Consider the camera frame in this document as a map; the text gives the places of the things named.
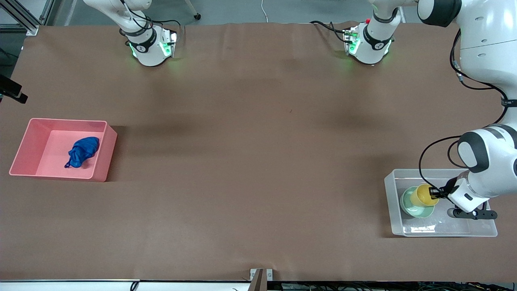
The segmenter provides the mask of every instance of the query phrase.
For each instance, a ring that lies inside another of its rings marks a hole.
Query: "black cable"
[[[480,290],[513,291],[512,289],[504,288],[502,286],[494,285],[494,284],[487,285],[487,284],[483,284],[483,283],[479,283],[479,282],[467,282],[467,284],[474,285],[474,287],[476,287],[477,289],[480,289]]]
[[[336,31],[336,29],[334,28],[334,24],[332,23],[332,21],[329,23],[330,24],[330,27],[332,27],[332,31],[334,31],[334,34],[336,35],[336,37],[344,42],[344,43],[348,43],[348,44],[352,44],[352,42],[350,40],[344,40],[342,39],[339,35],[338,35],[338,32]]]
[[[450,55],[449,55],[449,62],[450,62],[450,65],[451,65],[451,68],[458,74],[461,74],[463,77],[467,78],[467,79],[471,79],[475,82],[478,82],[480,84],[483,84],[483,85],[486,85],[488,86],[488,88],[473,88],[473,87],[470,87],[468,86],[469,89],[474,89],[474,90],[489,90],[489,89],[494,89],[496,91],[498,91],[504,100],[508,100],[508,97],[506,96],[506,94],[501,90],[499,89],[498,87],[490,84],[490,83],[485,83],[485,82],[481,82],[481,81],[478,81],[478,80],[475,80],[475,79],[472,79],[471,77],[469,77],[468,75],[466,75],[465,73],[463,73],[462,71],[460,71],[459,69],[456,68],[456,66],[454,65],[455,61],[456,61],[456,57],[455,57],[455,49],[456,49],[456,45],[458,44],[458,41],[460,40],[460,37],[461,37],[461,29],[458,30],[458,32],[456,33],[456,36],[454,38],[454,42],[452,44],[452,49],[451,49],[451,52],[450,52]]]
[[[336,30],[335,28],[332,28],[332,27],[328,26],[327,24],[325,24],[325,23],[323,23],[323,22],[321,22],[321,21],[318,21],[318,20],[314,20],[314,21],[311,21],[311,22],[309,22],[309,23],[311,23],[311,24],[319,24],[319,25],[323,26],[324,28],[326,28],[326,29],[328,29],[328,30],[330,30],[330,31],[334,31],[334,32],[337,32],[337,33],[343,33],[343,31],[342,31],[342,30],[341,30],[341,31],[338,31],[338,30]]]
[[[152,22],[149,22],[149,21],[146,21],[145,22],[145,25],[144,26],[141,26],[138,21],[136,21],[135,18],[133,18],[133,22],[135,22],[137,24],[138,27],[140,27],[141,29],[143,30],[151,30],[153,29],[153,23]]]
[[[12,54],[12,53],[10,53],[10,52],[7,52],[7,51],[5,51],[3,48],[0,48],[0,52],[1,52],[2,54],[6,55],[6,56],[13,56],[13,57],[15,57],[15,58],[18,58],[18,56],[17,56],[17,55]]]
[[[465,166],[462,166],[462,165],[456,164],[456,163],[452,160],[452,158],[451,158],[451,149],[452,149],[452,147],[453,147],[455,144],[457,144],[458,142],[459,142],[459,140],[457,140],[457,141],[455,141],[455,142],[451,143],[451,145],[450,145],[450,146],[449,146],[449,148],[447,149],[447,158],[449,159],[449,162],[451,162],[451,164],[453,164],[453,165],[457,166],[458,168],[468,169],[468,167],[465,167]]]
[[[319,24],[319,25],[323,26],[324,28],[326,28],[326,29],[328,29],[328,30],[330,30],[330,31],[334,32],[334,34],[336,35],[336,37],[337,37],[340,41],[342,41],[342,42],[344,42],[344,43],[352,44],[352,42],[351,42],[350,40],[345,40],[345,39],[343,39],[343,38],[341,38],[341,37],[339,36],[339,34],[338,34],[338,33],[342,34],[342,33],[343,33],[343,30],[337,30],[337,29],[334,27],[334,24],[332,23],[332,21],[329,23],[329,24],[330,24],[330,26],[326,25],[325,23],[323,23],[323,22],[321,22],[321,21],[317,21],[317,20],[311,21],[311,22],[309,22],[309,23],[311,23],[311,24]]]
[[[501,115],[499,116],[499,118],[494,122],[494,123],[499,123],[499,121],[501,121],[501,119],[503,119],[503,117],[505,117],[506,115],[506,111],[508,111],[508,107],[505,107],[503,109],[503,112],[501,113]]]
[[[373,290],[372,290],[372,288],[370,288],[368,285],[363,284],[363,283],[361,283],[361,282],[350,282],[350,283],[351,283],[351,284],[354,284],[354,285],[356,285],[356,286],[359,286],[362,290],[364,290],[364,288],[362,287],[362,286],[364,286],[364,287],[366,287],[369,291],[373,291]]]
[[[141,16],[141,15],[138,15],[138,14],[136,14],[136,13],[135,13],[133,10],[131,10],[131,9],[129,9],[129,11],[130,11],[132,14],[134,14],[134,15],[136,15],[136,16],[138,16],[138,17],[142,18],[142,19],[145,19],[145,20],[147,20],[147,21],[150,21],[150,22],[152,22],[152,23],[160,23],[160,24],[163,24],[163,23],[167,23],[167,22],[176,22],[179,26],[181,26],[181,23],[180,23],[179,21],[177,21],[177,20],[174,20],[174,19],[170,19],[170,20],[153,20],[153,19],[151,19],[151,18],[150,18],[150,17],[148,17],[148,16],[143,17],[143,16]]]
[[[465,82],[464,82],[464,81],[460,81],[460,83],[461,83],[463,86],[465,86],[465,87],[467,87],[467,88],[469,88],[469,89],[472,89],[472,90],[493,90],[493,88],[490,88],[490,87],[485,87],[485,88],[476,88],[476,87],[472,87],[472,86],[469,86],[469,85],[465,84]]]
[[[435,185],[433,185],[431,182],[429,182],[422,174],[422,159],[423,159],[423,156],[425,155],[425,152],[432,146],[434,146],[435,144],[439,143],[439,142],[442,142],[442,141],[445,141],[445,140],[449,140],[449,139],[453,139],[453,138],[460,138],[461,136],[450,136],[450,137],[445,137],[445,138],[442,138],[442,139],[439,139],[437,141],[433,141],[430,145],[428,145],[424,151],[422,151],[422,154],[420,155],[420,159],[418,159],[418,172],[420,174],[420,177],[422,178],[422,180],[424,180],[425,183],[431,185],[433,188],[437,189],[441,194],[443,194],[445,196],[445,193],[442,193],[442,191],[436,187]]]
[[[129,291],[135,291],[138,288],[139,283],[140,283],[139,281],[135,281],[135,282],[131,283],[131,287],[129,288]]]

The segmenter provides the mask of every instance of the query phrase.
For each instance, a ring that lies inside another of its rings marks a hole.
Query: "transparent container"
[[[424,169],[426,179],[437,187],[442,187],[451,178],[457,177],[464,169]],[[441,199],[431,216],[418,219],[407,215],[400,208],[400,197],[406,189],[423,184],[418,169],[395,169],[385,179],[386,198],[391,221],[391,232],[405,237],[496,237],[494,220],[471,220],[452,218],[447,210],[454,204]]]

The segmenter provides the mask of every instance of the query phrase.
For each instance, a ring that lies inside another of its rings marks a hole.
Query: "brown table surface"
[[[501,111],[458,83],[455,33],[401,25],[369,66],[313,25],[189,26],[149,68],[115,26],[41,27],[12,76],[28,103],[0,106],[0,279],[515,279],[517,196],[491,200],[496,238],[390,230],[384,177]],[[108,121],[108,182],[10,177],[33,117]]]

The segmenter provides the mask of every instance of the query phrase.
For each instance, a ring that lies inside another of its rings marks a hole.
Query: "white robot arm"
[[[401,22],[401,6],[416,5],[418,0],[368,0],[373,18],[345,32],[347,54],[365,64],[378,63],[391,45],[393,33]]]
[[[176,33],[153,25],[142,10],[151,0],[84,0],[120,26],[133,51],[133,56],[145,66],[157,66],[172,56]]]
[[[447,26],[455,19],[462,72],[503,96],[501,122],[459,140],[458,153],[468,170],[435,192],[459,207],[449,212],[453,217],[494,219],[496,213],[478,207],[490,198],[517,194],[517,1],[420,0],[418,13],[430,25]]]

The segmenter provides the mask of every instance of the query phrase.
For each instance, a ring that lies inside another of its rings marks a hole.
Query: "light green bowl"
[[[404,194],[400,197],[400,208],[404,210],[407,215],[411,215],[416,218],[426,218],[431,216],[434,211],[434,206],[420,207],[411,203],[410,196],[416,190],[416,186],[409,187]]]

